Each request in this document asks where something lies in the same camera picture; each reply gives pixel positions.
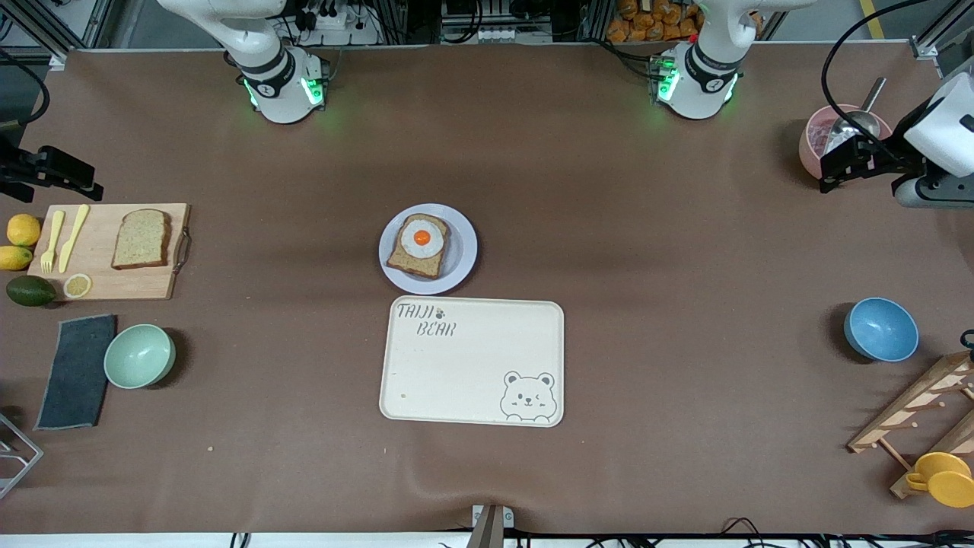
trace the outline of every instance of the lemon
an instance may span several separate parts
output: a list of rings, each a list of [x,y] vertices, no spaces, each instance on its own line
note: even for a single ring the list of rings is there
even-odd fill
[[[11,244],[29,248],[40,238],[41,223],[33,215],[14,215],[7,221],[7,239]]]
[[[64,296],[81,298],[92,290],[92,279],[88,274],[75,274],[64,282]]]
[[[17,246],[0,246],[0,270],[23,270],[34,259],[30,250]]]

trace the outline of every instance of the metal ladle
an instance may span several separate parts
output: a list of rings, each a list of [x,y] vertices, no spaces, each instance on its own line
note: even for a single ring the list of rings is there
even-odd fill
[[[880,96],[880,91],[882,91],[882,87],[885,85],[885,78],[877,78],[876,83],[873,84],[873,89],[866,96],[866,101],[862,103],[862,109],[850,110],[846,113],[849,115],[849,118],[855,120],[864,130],[875,137],[880,136],[880,121],[877,120],[875,115],[870,114],[869,111],[872,110],[876,98]],[[843,118],[837,118],[835,123],[832,124],[832,129],[829,130],[829,138],[825,143],[825,152],[830,152],[833,148],[858,133],[859,131],[850,126]]]

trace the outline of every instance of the yellow cup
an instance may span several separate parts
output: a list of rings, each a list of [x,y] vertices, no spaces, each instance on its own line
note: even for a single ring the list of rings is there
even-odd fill
[[[928,481],[930,494],[937,502],[952,508],[974,506],[974,480],[960,472],[937,472]]]
[[[971,477],[971,469],[960,457],[948,452],[929,452],[917,460],[913,473],[907,474],[910,489],[930,490],[930,479],[941,472],[954,472]]]

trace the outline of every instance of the avocado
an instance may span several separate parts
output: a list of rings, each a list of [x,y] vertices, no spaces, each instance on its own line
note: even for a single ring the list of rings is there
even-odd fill
[[[57,297],[55,287],[40,276],[17,276],[7,284],[7,296],[21,306],[44,306]]]

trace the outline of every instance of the wooden cutting board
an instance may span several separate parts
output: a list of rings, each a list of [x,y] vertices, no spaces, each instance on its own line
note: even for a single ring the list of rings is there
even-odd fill
[[[92,210],[82,225],[71,253],[67,269],[63,274],[57,272],[60,249],[71,237],[78,205],[50,206],[41,228],[41,239],[34,251],[34,261],[30,263],[28,274],[50,280],[57,289],[57,300],[66,299],[62,291],[64,281],[74,274],[88,274],[92,278],[92,289],[85,296],[75,300],[138,300],[165,299],[172,296],[172,285],[176,275],[176,253],[183,240],[183,228],[189,221],[189,204],[92,204]],[[169,248],[166,250],[167,265],[131,270],[112,268],[112,255],[115,254],[115,240],[118,236],[122,217],[136,210],[152,209],[169,214]],[[41,272],[41,254],[48,250],[51,238],[51,225],[54,212],[64,211],[64,226],[55,248],[54,272]]]

